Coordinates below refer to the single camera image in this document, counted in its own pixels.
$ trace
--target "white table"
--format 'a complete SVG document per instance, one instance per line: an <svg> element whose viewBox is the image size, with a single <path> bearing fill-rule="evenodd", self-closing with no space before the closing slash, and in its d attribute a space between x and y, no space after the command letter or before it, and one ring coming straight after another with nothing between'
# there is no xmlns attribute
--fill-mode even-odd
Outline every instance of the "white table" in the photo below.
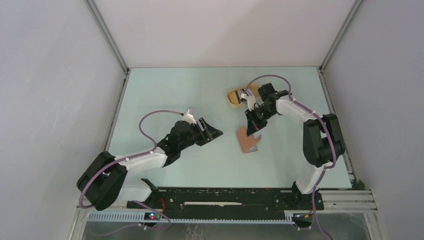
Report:
<svg viewBox="0 0 424 240"><path fill-rule="evenodd" d="M259 132L259 151L243 154L236 130L247 124L246 108L231 108L226 99L228 90L265 74L287 78L296 100L323 114L329 113L315 67L133 68L109 152L123 155L152 146L138 129L145 114L155 110L184 112L193 107L196 119L203 117L224 134L202 147L185 149L173 164L147 170L140 178L148 178L158 187L290 188L306 163L302 128L285 116L274 116ZM272 83L277 91L287 89L283 81L274 77L257 83ZM160 141L180 119L176 114L157 113L149 116L142 128ZM320 187L351 188L343 157L326 173Z"/></svg>

